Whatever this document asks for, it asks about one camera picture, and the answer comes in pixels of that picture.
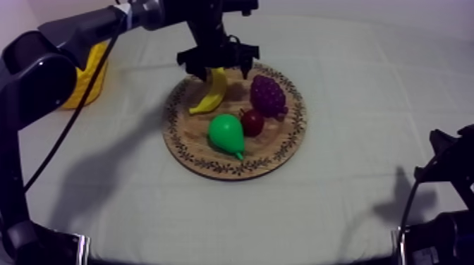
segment purple grapes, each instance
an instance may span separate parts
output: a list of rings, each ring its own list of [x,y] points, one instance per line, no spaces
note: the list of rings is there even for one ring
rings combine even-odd
[[[286,97],[277,82],[263,75],[256,75],[250,87],[250,102],[253,108],[265,117],[277,118],[286,114]]]

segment white tablecloth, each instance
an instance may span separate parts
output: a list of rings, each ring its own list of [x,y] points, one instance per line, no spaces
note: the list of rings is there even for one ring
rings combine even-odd
[[[474,121],[472,44],[409,29],[310,17],[226,16],[229,34],[304,96],[308,130],[288,163],[242,183],[201,178],[162,138],[162,105],[185,77],[185,24],[119,39],[100,98],[28,193],[32,219],[92,238],[92,255],[146,264],[330,264],[391,253],[428,135]],[[20,134],[25,179],[71,112]],[[462,209],[422,185],[411,220]]]

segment banana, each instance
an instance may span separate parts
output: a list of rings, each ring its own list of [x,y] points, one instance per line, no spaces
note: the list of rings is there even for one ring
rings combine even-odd
[[[189,109],[190,114],[206,113],[215,110],[227,91],[227,77],[224,68],[212,68],[212,87],[198,106]]]

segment black robotic arm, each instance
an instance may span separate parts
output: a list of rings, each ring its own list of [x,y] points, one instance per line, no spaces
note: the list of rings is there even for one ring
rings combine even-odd
[[[258,47],[232,42],[223,12],[248,16],[257,0],[136,0],[39,26],[8,45],[0,60],[0,213],[2,236],[17,264],[64,264],[61,253],[41,244],[44,230],[28,213],[18,131],[61,106],[84,69],[91,48],[144,27],[157,30],[187,22],[197,46],[178,55],[186,71],[205,80],[206,68],[238,66],[246,77]]]

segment green pear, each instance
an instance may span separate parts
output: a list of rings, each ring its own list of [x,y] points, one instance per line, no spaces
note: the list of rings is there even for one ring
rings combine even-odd
[[[209,138],[213,144],[243,160],[243,128],[239,119],[231,114],[220,114],[209,125]]]

